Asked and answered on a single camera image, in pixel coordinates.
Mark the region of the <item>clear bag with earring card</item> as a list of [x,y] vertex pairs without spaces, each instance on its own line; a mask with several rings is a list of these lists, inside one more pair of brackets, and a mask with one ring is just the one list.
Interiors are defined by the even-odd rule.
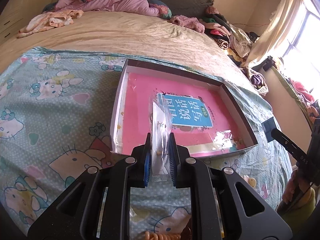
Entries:
[[149,102],[151,131],[151,181],[166,181],[170,177],[169,137],[172,116],[165,95],[156,92]]

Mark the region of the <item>pink book with blue label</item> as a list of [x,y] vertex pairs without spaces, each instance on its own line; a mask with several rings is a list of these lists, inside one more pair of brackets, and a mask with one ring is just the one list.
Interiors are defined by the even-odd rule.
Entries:
[[221,86],[204,87],[176,77],[129,73],[121,113],[123,123],[118,126],[123,154],[130,154],[135,146],[143,144],[151,132],[149,102],[156,92],[165,95],[177,144],[187,147],[191,155],[221,155],[249,146],[246,133],[241,130],[242,119]]

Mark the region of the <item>dark shallow cardboard box tray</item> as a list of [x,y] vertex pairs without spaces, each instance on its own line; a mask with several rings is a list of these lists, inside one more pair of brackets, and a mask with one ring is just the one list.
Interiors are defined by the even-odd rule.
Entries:
[[196,158],[243,154],[258,141],[227,86],[186,70],[127,60],[112,119],[111,145],[129,155],[154,129],[170,127]]

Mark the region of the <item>basket of clothes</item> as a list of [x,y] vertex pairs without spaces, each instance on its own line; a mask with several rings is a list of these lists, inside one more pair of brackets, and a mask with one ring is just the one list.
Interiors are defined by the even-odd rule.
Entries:
[[264,76],[261,73],[247,67],[241,68],[241,71],[248,78],[258,94],[262,97],[265,97],[268,93],[268,86]]

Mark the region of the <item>Hello Kitty blue bedsheet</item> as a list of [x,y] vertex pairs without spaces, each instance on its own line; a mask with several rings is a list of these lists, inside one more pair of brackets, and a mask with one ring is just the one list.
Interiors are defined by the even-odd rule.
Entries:
[[[118,60],[107,68],[104,56]],[[15,60],[1,74],[1,239],[19,239],[41,213],[69,186],[89,164],[105,167],[111,157],[121,157],[108,148],[110,123],[121,71],[125,60],[186,70],[222,81],[253,129],[258,145],[231,158],[204,160],[209,167],[232,167],[241,176],[257,181],[255,191],[276,208],[292,172],[287,152],[276,142],[266,142],[260,124],[273,117],[272,107],[231,63],[227,77],[205,70],[157,60],[146,56],[50,50],[33,48]],[[53,98],[37,99],[44,85],[66,82]],[[51,168],[61,157],[72,157],[62,172]],[[171,222],[178,229],[190,217],[190,193],[174,189],[168,181],[151,182],[144,189],[131,191],[132,238],[142,238],[145,230],[155,231],[160,222]]]

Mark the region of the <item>pile of clothes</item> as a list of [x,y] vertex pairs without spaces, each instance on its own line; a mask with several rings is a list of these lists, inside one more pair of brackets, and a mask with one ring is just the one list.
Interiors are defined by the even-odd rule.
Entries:
[[204,25],[204,33],[211,37],[237,66],[247,60],[253,44],[260,37],[255,32],[248,33],[232,25],[212,5],[206,8],[205,15],[199,22]]

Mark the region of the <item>pink fuzzy garment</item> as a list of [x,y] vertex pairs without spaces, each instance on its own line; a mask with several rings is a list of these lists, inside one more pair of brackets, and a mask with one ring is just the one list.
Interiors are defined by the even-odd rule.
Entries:
[[176,16],[172,16],[172,18],[170,19],[170,22],[175,25],[194,30],[198,33],[203,34],[205,31],[205,26],[195,17],[186,17],[183,15],[176,15]]

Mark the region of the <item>pink quilt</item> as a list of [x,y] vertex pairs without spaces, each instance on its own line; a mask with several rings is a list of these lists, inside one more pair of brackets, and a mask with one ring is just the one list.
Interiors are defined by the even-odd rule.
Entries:
[[160,17],[168,13],[166,5],[149,3],[148,0],[58,0],[54,11],[62,10],[128,12],[151,17]]

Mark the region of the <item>peach garment on bed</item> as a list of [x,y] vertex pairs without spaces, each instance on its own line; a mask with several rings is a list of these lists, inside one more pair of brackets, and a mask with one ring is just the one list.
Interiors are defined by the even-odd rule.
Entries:
[[42,13],[35,16],[25,27],[20,29],[17,38],[23,38],[35,33],[73,24],[74,19],[80,18],[83,13],[82,10],[63,10]]

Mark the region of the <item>cream curtain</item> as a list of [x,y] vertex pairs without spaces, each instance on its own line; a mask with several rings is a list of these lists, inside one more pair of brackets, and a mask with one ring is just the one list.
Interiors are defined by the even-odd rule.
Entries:
[[281,0],[263,34],[253,44],[243,67],[251,67],[274,53],[287,38],[304,0]]

